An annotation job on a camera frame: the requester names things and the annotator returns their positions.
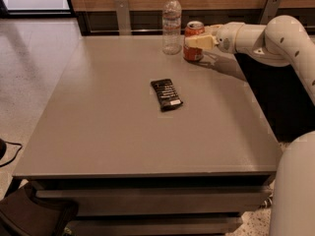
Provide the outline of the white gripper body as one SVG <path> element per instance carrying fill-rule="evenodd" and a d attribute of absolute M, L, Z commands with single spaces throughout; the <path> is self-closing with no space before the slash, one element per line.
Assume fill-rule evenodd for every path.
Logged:
<path fill-rule="evenodd" d="M 236 53 L 236 38 L 243 23 L 232 22 L 219 27 L 217 31 L 218 49 L 224 53 Z"/>

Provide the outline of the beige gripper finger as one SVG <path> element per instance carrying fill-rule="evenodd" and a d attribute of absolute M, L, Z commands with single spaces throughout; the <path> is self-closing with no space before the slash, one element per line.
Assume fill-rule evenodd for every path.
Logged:
<path fill-rule="evenodd" d="M 211 34 L 211 35 L 216 35 L 220 27 L 221 27 L 221 25 L 205 26 L 205 33 Z"/>
<path fill-rule="evenodd" d="M 186 37 L 184 43 L 190 48 L 213 49 L 218 46 L 217 39 L 211 34 L 199 34 Z"/>

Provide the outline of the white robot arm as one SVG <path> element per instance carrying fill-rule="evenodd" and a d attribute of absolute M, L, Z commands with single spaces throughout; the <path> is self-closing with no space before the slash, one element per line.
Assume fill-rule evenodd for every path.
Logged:
<path fill-rule="evenodd" d="M 294 139 L 279 162 L 269 236 L 315 236 L 315 44 L 304 26 L 282 15 L 265 25 L 231 22 L 184 39 L 188 47 L 242 53 L 273 67 L 289 65 L 300 89 L 285 85 L 281 118 Z"/>

